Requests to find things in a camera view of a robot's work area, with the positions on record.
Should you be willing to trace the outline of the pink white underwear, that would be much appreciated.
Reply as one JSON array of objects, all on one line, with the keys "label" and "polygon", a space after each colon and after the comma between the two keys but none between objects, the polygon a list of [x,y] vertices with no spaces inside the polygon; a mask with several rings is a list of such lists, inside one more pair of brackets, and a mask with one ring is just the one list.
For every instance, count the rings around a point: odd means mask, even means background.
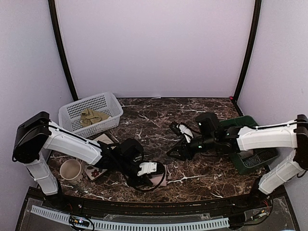
[{"label": "pink white underwear", "polygon": [[166,174],[165,174],[164,179],[161,183],[160,183],[160,181],[162,180],[163,174],[152,175],[152,177],[150,178],[150,181],[153,184],[153,186],[156,186],[156,185],[158,185],[159,187],[166,187],[167,186],[167,166],[164,165],[164,167],[165,167]]}]

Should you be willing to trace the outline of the olive green cloth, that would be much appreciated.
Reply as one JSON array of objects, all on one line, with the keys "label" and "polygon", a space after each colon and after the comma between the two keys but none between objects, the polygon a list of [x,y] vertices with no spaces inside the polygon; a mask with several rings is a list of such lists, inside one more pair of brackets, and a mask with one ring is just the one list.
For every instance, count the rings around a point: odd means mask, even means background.
[{"label": "olive green cloth", "polygon": [[110,116],[106,113],[86,108],[80,114],[80,124],[84,128],[109,118]]}]

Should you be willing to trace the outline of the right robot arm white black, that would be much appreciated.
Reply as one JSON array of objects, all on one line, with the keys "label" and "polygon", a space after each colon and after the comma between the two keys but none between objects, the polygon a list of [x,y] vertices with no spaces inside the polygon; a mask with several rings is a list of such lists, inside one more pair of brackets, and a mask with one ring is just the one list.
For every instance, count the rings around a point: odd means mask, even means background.
[{"label": "right robot arm white black", "polygon": [[255,180],[246,197],[250,209],[257,208],[264,199],[295,175],[308,169],[308,118],[298,115],[295,120],[268,126],[241,125],[225,127],[212,112],[195,118],[199,137],[184,123],[170,124],[170,129],[181,140],[167,156],[181,161],[192,160],[196,153],[215,149],[219,153],[232,154],[266,148],[292,148],[290,154],[273,170]]}]

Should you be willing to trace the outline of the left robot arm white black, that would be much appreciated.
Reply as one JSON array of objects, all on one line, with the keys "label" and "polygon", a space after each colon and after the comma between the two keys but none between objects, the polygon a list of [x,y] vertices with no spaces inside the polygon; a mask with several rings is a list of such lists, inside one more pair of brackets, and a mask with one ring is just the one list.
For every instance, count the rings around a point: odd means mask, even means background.
[{"label": "left robot arm white black", "polygon": [[42,111],[19,125],[12,161],[27,168],[45,200],[58,210],[65,209],[69,202],[42,156],[42,149],[63,153],[100,169],[116,170],[128,186],[142,193],[157,189],[167,174],[160,162],[135,160],[144,157],[144,149],[136,139],[110,144],[89,140],[60,127],[50,120],[49,113]]}]

